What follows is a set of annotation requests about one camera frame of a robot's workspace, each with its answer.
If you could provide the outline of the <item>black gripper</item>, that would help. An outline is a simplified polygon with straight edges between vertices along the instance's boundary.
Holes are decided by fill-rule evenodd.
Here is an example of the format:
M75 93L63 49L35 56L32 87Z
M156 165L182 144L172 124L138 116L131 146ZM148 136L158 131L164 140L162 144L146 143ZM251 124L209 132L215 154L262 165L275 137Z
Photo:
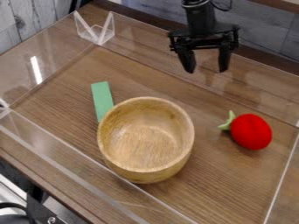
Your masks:
M192 74L196 67L194 50L219 49L219 71L230 68L231 51L239 47L239 27L217 19L214 3L183 3L187 27L168 32L171 50L178 53L184 70Z

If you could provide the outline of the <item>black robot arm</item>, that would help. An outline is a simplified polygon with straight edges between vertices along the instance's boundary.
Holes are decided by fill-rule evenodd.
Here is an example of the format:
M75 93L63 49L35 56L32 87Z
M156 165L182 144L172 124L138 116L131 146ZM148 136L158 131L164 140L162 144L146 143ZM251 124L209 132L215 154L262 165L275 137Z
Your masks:
M170 31L170 49L178 54L184 70L192 74L196 67L195 50L219 50L219 71L230 69L230 59L234 50L239 47L239 26L222 23L217 19L215 10L230 11L221 8L214 0L182 0L186 10L187 27Z

